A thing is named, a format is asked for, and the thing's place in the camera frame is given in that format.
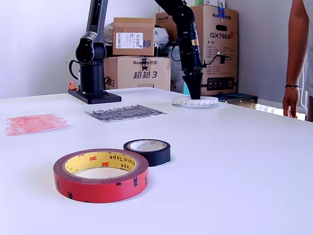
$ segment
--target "person's hand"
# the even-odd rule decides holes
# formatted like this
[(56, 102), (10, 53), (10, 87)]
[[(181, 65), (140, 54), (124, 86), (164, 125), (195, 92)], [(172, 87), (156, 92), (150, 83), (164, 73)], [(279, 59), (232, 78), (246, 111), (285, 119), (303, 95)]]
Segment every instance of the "person's hand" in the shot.
[(284, 97), (283, 107), (284, 116), (290, 118), (297, 118), (297, 106), (299, 103), (299, 88), (286, 88), (286, 93)]

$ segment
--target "table surface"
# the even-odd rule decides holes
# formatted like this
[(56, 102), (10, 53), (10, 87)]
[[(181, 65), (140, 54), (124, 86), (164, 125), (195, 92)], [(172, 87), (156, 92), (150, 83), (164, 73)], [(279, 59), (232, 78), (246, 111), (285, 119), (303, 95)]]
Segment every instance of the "table surface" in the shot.
[[(123, 101), (0, 100), (0, 118), (58, 113), (76, 126), (18, 137), (0, 126), (0, 234), (313, 234), (312, 123), (222, 103), (178, 108), (170, 101), (180, 94), (152, 88), (112, 93)], [(103, 123), (83, 112), (133, 104), (168, 115)], [(52, 168), (62, 156), (144, 138), (169, 142), (172, 161), (149, 169), (140, 195), (93, 204), (55, 189)]]

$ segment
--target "black robotic arm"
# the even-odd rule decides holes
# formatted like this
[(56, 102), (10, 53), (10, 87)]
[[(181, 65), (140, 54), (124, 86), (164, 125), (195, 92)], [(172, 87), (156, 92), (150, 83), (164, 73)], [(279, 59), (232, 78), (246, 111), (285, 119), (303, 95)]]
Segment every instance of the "black robotic arm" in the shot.
[[(180, 61), (184, 73), (183, 79), (191, 98), (200, 99), (202, 69), (207, 64), (202, 64), (195, 15), (185, 0), (155, 1), (167, 14), (173, 16), (173, 21), (177, 25), (177, 45), (179, 46)], [(69, 93), (85, 102), (87, 99), (88, 103), (120, 101), (118, 96), (103, 90), (105, 86), (103, 60), (106, 57), (103, 30), (107, 6), (108, 0), (91, 0), (87, 31), (81, 38), (76, 50), (76, 58), (81, 70), (81, 84), (78, 91), (69, 91)]]

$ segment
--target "red tape roll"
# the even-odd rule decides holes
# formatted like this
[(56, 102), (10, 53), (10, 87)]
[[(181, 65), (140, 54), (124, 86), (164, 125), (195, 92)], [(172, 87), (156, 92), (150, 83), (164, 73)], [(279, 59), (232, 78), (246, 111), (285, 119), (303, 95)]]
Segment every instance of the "red tape roll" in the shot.
[[(108, 203), (141, 193), (148, 185), (148, 161), (139, 154), (118, 149), (91, 149), (66, 155), (53, 167), (56, 189), (70, 199)], [(87, 179), (74, 173), (97, 167), (113, 167), (127, 174), (108, 179)]]

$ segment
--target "bracelet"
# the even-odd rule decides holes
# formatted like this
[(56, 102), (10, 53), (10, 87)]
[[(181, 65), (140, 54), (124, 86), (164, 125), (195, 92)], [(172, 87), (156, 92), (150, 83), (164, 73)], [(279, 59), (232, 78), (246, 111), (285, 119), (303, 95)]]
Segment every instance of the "bracelet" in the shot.
[(293, 88), (293, 89), (299, 88), (299, 86), (298, 86), (298, 85), (295, 85), (295, 84), (287, 85), (285, 88), (287, 88), (287, 87), (290, 87), (290, 88)]

